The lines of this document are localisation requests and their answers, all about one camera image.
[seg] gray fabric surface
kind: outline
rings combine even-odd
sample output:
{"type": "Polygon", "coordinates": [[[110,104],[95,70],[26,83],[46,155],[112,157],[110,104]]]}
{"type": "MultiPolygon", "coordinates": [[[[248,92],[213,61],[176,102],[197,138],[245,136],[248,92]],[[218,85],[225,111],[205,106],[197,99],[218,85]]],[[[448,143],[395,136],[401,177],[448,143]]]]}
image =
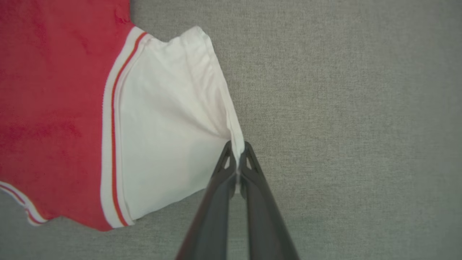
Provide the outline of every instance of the gray fabric surface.
{"type": "MultiPolygon", "coordinates": [[[[462,4],[132,2],[167,41],[211,37],[302,259],[462,259],[462,4]]],[[[0,194],[0,259],[173,259],[199,192],[133,227],[43,227],[0,194]]],[[[244,201],[229,259],[247,258],[244,201]]]]}

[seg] garment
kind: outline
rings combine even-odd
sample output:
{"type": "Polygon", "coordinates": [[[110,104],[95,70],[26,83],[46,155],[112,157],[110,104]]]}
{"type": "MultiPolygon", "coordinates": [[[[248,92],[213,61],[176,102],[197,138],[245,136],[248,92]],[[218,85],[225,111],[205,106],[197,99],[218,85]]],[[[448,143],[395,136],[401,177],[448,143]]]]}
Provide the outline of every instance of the garment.
{"type": "Polygon", "coordinates": [[[200,28],[163,43],[126,0],[0,5],[0,188],[32,224],[131,225],[204,188],[228,139],[242,152],[200,28]]]}

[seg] red and white shirt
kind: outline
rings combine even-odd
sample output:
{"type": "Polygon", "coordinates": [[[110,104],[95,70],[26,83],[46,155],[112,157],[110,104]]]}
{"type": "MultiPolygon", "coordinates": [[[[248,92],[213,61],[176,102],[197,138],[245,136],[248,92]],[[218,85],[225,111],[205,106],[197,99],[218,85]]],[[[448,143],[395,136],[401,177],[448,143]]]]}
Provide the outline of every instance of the red and white shirt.
{"type": "Polygon", "coordinates": [[[98,230],[204,188],[242,132],[210,38],[168,43],[128,0],[0,3],[0,189],[32,224],[98,230]]]}

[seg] red fabric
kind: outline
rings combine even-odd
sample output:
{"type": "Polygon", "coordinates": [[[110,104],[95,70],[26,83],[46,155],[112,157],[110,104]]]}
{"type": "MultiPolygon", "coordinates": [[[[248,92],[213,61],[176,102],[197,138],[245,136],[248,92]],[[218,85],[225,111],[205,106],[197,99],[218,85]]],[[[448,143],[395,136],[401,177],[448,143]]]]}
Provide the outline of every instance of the red fabric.
{"type": "Polygon", "coordinates": [[[102,101],[128,0],[0,1],[0,181],[46,219],[109,230],[100,202],[102,101]]]}

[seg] white trim with red stripe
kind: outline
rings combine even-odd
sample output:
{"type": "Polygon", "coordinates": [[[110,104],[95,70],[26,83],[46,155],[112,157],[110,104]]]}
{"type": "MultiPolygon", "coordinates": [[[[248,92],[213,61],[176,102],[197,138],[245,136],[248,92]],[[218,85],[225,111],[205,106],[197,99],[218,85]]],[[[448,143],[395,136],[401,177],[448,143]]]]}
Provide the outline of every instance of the white trim with red stripe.
{"type": "Polygon", "coordinates": [[[138,27],[130,31],[104,88],[100,199],[104,216],[113,228],[134,224],[123,196],[118,110],[120,93],[130,68],[152,38],[138,27]]]}
{"type": "Polygon", "coordinates": [[[17,203],[24,207],[27,215],[27,220],[31,225],[40,226],[41,224],[48,221],[47,219],[42,217],[40,213],[38,213],[37,208],[29,199],[29,197],[27,197],[24,193],[15,188],[13,185],[0,181],[0,190],[3,190],[4,192],[8,193],[11,197],[13,197],[16,200],[17,203]]]}

